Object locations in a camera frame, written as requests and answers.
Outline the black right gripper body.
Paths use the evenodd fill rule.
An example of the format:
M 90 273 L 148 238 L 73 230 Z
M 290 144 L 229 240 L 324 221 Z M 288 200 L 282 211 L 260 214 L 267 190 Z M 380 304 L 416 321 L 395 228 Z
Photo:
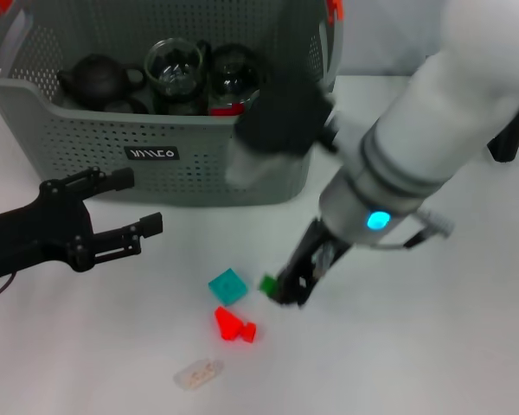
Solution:
M 351 245 L 333 235 L 324 221 L 315 218 L 299 241 L 285 270 L 289 281 L 318 282 L 329 269 L 351 248 Z

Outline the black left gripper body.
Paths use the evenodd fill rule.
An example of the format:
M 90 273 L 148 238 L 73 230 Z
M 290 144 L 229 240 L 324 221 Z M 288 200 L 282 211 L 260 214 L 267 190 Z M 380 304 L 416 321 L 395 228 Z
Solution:
M 52 181 L 29 205 L 0 214 L 0 278 L 49 261 L 83 271 L 78 261 L 90 264 L 86 244 L 93 236 L 86 198 Z

